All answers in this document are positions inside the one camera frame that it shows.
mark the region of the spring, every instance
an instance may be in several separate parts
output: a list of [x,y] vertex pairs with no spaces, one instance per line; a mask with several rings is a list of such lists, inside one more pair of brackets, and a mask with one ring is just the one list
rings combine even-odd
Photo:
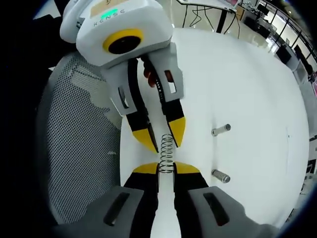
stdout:
[[225,173],[219,171],[219,170],[213,170],[211,172],[212,176],[215,176],[217,179],[219,179],[223,183],[227,183],[230,181],[230,176],[226,175]]
[[169,174],[173,169],[173,137],[171,134],[164,134],[162,136],[160,145],[160,162],[159,172]]

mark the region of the perforated panel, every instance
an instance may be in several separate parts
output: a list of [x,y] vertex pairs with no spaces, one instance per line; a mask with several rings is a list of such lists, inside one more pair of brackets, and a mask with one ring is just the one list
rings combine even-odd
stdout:
[[78,221],[89,203],[119,185],[121,116],[98,72],[79,54],[63,58],[38,109],[42,188],[59,224]]

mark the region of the green indicator light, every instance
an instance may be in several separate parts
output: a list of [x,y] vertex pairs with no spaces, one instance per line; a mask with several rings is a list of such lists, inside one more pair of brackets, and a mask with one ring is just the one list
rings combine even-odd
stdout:
[[111,11],[108,11],[108,12],[104,13],[100,18],[101,18],[101,19],[104,19],[105,17],[110,16],[111,14],[114,14],[114,13],[116,13],[117,11],[118,11],[118,9],[113,9],[113,10],[111,10]]

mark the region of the metal pin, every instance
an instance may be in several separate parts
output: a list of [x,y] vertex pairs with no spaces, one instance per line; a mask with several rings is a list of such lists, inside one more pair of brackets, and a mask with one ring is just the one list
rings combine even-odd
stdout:
[[226,131],[229,131],[230,129],[231,129],[230,124],[226,124],[226,125],[224,125],[224,126],[222,126],[222,127],[219,127],[219,128],[216,128],[216,129],[212,129],[212,130],[211,130],[211,134],[212,134],[213,136],[217,136],[217,135],[219,135],[220,133],[224,133],[224,132],[226,132]]
[[226,175],[225,173],[223,172],[220,172],[219,170],[213,170],[211,172],[211,175],[216,177],[217,179],[219,179],[221,182],[223,183],[227,183],[230,181],[230,176],[229,175]]

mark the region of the camera lens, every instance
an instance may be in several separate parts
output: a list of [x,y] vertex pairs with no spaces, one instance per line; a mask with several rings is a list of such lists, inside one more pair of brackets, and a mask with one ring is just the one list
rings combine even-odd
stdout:
[[120,55],[134,50],[140,42],[141,38],[137,36],[125,36],[111,43],[108,50],[110,53]]

